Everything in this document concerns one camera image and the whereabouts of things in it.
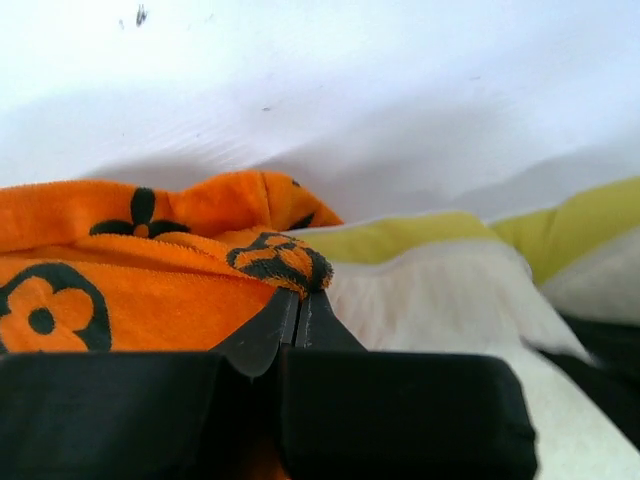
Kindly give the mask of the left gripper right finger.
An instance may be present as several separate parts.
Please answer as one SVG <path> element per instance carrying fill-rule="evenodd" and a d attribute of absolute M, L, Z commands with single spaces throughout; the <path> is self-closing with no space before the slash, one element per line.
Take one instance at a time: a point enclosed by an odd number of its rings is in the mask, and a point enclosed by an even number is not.
<path fill-rule="evenodd" d="M 324 291 L 313 293 L 301 302 L 294 330 L 294 346 L 322 351 L 365 351 L 365 347 L 337 318 Z"/>

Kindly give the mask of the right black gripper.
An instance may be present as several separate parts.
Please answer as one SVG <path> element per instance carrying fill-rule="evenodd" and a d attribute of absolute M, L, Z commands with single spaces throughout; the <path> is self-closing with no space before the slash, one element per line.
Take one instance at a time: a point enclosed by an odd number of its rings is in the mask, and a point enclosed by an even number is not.
<path fill-rule="evenodd" d="M 544 453 L 639 451 L 639 328 L 550 314 L 537 327 Z"/>

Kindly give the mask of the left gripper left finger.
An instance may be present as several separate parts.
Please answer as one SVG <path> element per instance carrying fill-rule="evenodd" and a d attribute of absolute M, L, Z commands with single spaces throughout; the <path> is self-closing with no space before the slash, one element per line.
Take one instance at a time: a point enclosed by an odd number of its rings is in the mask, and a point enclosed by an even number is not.
<path fill-rule="evenodd" d="M 292 343 L 298 314 L 298 294 L 277 289 L 265 307 L 211 352 L 222 355 L 241 375 L 258 378 L 276 360 L 281 345 Z"/>

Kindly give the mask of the cream white pillow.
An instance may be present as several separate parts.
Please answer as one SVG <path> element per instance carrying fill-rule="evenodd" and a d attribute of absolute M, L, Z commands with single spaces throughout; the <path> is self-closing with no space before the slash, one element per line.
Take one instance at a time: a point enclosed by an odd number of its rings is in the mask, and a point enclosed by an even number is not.
<path fill-rule="evenodd" d="M 373 350 L 495 355 L 537 429 L 537 327 L 550 314 L 639 328 L 639 181 L 486 223 L 464 211 L 297 229 L 333 265 L 337 317 Z M 637 453 L 544 453 L 542 479 L 635 479 Z"/>

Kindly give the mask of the orange patterned pillowcase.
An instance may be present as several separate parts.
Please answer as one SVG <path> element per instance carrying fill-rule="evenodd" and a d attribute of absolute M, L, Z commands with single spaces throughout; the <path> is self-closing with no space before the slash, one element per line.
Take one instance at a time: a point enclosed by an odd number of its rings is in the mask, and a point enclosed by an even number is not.
<path fill-rule="evenodd" d="M 179 192 L 64 181 L 1 192 L 1 349 L 198 351 L 277 289 L 326 289 L 297 229 L 340 218 L 293 178 L 225 173 Z"/>

